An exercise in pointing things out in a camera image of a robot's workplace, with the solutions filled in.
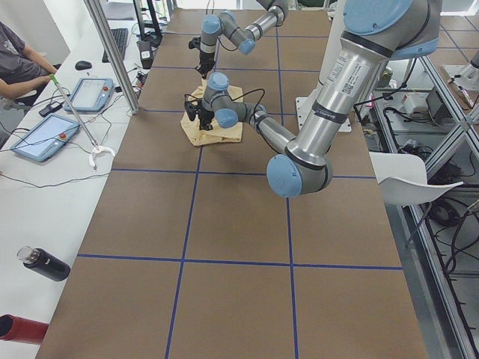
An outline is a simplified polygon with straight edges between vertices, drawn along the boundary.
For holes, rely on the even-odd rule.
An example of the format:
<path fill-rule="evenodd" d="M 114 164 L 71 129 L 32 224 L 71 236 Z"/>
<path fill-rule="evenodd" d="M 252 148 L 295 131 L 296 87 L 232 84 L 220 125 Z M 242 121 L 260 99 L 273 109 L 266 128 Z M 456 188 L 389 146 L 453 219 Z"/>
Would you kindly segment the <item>cream long-sleeve printed shirt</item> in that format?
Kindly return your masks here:
<path fill-rule="evenodd" d="M 193 96 L 203 97 L 204 90 L 207 86 L 206 80 L 202 80 L 202 85 L 198 86 L 195 91 L 192 92 Z M 228 93 L 232 98 L 243 95 L 241 87 L 229 85 Z M 190 121 L 186 112 L 180 121 L 180 125 L 193 146 L 201 146 L 214 143 L 238 143 L 242 139 L 242 124 L 238 123 L 231 128 L 222 128 L 218 124 L 217 120 L 213 118 L 213 129 L 203 130 L 200 129 L 200 120 L 196 116 L 194 121 Z"/>

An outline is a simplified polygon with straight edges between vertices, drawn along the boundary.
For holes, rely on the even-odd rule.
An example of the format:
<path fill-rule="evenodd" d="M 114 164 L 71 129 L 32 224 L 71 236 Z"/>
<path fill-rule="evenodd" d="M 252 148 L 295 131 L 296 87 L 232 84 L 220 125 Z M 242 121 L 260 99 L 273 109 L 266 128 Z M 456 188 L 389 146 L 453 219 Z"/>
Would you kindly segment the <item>black keyboard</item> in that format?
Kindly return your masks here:
<path fill-rule="evenodd" d="M 123 61 L 126 54 L 129 31 L 127 28 L 114 28 L 114 29 L 111 29 L 111 33 L 112 33 L 113 40 L 116 44 L 116 47 L 118 49 L 119 56 L 121 60 Z"/>

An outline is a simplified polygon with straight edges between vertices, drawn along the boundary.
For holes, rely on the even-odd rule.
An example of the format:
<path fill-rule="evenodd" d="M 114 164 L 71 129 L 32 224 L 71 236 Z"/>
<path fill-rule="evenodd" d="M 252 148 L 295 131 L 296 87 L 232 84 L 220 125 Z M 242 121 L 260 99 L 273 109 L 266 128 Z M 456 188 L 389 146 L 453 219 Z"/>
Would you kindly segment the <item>long reacher grabber stick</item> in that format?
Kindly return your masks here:
<path fill-rule="evenodd" d="M 87 128 L 87 126 L 85 125 L 84 121 L 81 119 L 81 117 L 79 116 L 79 113 L 77 112 L 77 110 L 75 110 L 72 102 L 70 101 L 70 98 L 68 97 L 68 95 L 65 93 L 65 91 L 63 90 L 63 88 L 61 87 L 61 85 L 59 84 L 58 80 L 56 79 L 56 77 L 53 75 L 53 74 L 50 74 L 49 75 L 49 78 L 51 79 L 51 81 L 53 82 L 53 84 L 57 87 L 58 91 L 60 92 L 61 96 L 64 98 L 64 101 L 66 102 L 66 104 L 68 104 L 68 106 L 70 107 L 70 110 L 72 111 L 74 117 L 76 118 L 77 122 L 80 124 L 80 126 L 83 128 L 85 134 L 87 135 L 88 139 L 90 140 L 93 148 L 89 154 L 89 157 L 88 157 L 88 162 L 89 162 L 89 165 L 94 169 L 96 170 L 97 169 L 97 164 L 95 162 L 95 158 L 96 158 L 96 155 L 99 155 L 101 153 L 109 153 L 112 155 L 112 157 L 115 157 L 115 151 L 111 148 L 111 147 L 105 147 L 103 145 L 100 145 L 97 140 L 95 139 L 95 137 L 91 134 L 91 132 L 89 131 L 89 129 Z"/>

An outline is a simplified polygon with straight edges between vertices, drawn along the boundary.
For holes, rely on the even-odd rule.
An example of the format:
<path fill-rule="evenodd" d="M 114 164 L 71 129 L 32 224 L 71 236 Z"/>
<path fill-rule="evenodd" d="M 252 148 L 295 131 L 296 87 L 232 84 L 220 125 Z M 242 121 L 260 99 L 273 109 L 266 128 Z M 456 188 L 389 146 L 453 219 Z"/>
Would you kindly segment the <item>upper blue teach pendant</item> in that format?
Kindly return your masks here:
<path fill-rule="evenodd" d="M 79 113 L 97 113 L 107 105 L 114 90 L 113 79 L 80 78 L 70 95 L 70 102 Z"/>

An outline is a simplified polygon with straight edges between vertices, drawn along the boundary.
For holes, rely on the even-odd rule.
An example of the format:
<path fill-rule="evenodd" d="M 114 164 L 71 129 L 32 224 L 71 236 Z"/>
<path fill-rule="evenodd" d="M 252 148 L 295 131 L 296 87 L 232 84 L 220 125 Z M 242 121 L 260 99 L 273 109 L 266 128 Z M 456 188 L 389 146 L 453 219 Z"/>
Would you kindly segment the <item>blue teach pendant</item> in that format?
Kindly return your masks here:
<path fill-rule="evenodd" d="M 114 90 L 113 79 L 80 78 L 70 95 L 70 102 L 79 113 L 97 113 L 107 105 Z"/>
<path fill-rule="evenodd" d="M 79 123 L 50 114 L 10 147 L 15 154 L 34 162 L 52 158 L 76 133 Z"/>

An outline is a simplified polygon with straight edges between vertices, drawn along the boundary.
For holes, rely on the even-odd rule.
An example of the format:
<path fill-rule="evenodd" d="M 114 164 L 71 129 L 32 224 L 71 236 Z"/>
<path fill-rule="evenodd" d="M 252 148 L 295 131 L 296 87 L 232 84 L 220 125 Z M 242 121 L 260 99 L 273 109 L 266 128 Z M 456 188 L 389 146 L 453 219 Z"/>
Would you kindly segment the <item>black computer mouse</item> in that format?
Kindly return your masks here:
<path fill-rule="evenodd" d="M 77 61 L 75 64 L 75 69 L 78 71 L 89 70 L 92 68 L 92 64 L 89 61 Z"/>

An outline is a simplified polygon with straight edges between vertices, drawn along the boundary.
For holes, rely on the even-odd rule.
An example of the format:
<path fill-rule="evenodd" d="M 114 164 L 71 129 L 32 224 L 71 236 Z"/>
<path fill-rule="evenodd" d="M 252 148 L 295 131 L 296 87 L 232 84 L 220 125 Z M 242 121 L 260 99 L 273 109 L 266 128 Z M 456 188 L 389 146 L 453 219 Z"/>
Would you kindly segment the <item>lower blue teach pendant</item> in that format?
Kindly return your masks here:
<path fill-rule="evenodd" d="M 76 133 L 79 123 L 50 114 L 10 147 L 15 154 L 34 162 L 52 158 Z"/>

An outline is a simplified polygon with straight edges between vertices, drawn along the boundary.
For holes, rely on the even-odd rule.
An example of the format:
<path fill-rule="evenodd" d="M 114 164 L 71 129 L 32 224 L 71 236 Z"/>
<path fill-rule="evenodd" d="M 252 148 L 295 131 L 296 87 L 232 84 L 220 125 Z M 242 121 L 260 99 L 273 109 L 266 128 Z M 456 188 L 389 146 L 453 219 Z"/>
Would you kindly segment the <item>seated person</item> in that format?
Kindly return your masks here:
<path fill-rule="evenodd" d="M 3 22 L 1 23 L 1 96 L 15 100 L 35 90 L 36 94 L 21 99 L 33 105 L 56 74 L 60 64 L 51 64 L 31 48 Z"/>

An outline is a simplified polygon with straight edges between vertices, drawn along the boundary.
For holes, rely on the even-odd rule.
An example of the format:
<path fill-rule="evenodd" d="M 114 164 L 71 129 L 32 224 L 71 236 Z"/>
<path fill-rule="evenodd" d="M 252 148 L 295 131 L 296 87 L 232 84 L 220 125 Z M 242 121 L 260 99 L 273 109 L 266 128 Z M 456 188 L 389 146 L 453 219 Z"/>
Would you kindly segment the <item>white plastic chair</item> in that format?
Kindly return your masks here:
<path fill-rule="evenodd" d="M 431 203 L 463 182 L 427 183 L 425 164 L 411 154 L 369 152 L 385 204 L 412 206 Z"/>

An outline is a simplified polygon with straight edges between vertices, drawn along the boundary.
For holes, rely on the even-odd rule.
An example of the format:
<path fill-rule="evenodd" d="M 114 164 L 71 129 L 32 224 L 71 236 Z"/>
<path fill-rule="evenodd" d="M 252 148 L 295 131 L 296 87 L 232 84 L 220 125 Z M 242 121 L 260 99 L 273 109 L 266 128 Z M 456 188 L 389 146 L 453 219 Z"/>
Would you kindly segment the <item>black water bottle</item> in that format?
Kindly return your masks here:
<path fill-rule="evenodd" d="M 53 281 L 63 281 L 70 274 L 70 266 L 42 248 L 24 246 L 16 254 L 24 267 Z"/>

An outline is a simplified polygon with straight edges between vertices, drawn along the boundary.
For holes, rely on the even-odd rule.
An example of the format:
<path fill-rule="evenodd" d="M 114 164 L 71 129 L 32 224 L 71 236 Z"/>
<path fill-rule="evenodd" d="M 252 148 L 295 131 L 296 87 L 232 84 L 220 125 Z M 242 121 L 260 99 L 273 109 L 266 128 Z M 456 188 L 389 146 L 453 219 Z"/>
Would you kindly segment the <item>red cylinder bottle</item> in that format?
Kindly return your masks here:
<path fill-rule="evenodd" d="M 49 325 L 10 314 L 1 316 L 1 340 L 40 345 Z"/>

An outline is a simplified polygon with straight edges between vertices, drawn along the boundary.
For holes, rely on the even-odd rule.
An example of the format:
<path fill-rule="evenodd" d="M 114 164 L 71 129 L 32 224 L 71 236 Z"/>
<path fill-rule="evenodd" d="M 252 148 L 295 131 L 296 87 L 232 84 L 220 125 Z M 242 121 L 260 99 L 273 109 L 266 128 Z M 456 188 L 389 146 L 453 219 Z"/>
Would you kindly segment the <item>aluminium frame post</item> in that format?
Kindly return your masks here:
<path fill-rule="evenodd" d="M 129 108 L 132 114 L 137 114 L 139 110 L 138 98 L 129 80 L 126 67 L 119 56 L 102 6 L 97 0 L 84 0 L 84 3 L 100 36 L 100 41 L 109 57 L 110 64 L 123 91 L 123 95 L 126 97 Z"/>

